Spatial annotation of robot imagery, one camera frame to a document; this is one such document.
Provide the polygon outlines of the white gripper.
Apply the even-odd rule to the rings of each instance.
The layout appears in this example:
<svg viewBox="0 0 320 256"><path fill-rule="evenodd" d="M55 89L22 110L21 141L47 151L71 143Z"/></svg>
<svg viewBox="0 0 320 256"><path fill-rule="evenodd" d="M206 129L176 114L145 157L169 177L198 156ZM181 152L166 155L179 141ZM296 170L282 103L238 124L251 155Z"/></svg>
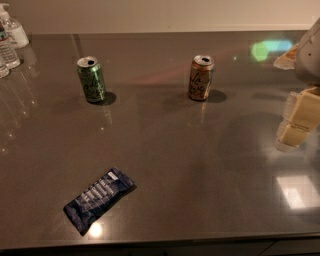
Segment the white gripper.
<svg viewBox="0 0 320 256"><path fill-rule="evenodd" d="M273 66L282 70L295 68L297 77L308 85L320 86L320 18L293 45L279 56ZM320 124L320 88L291 91L283 110L275 139L275 148L289 152L298 148Z"/></svg>

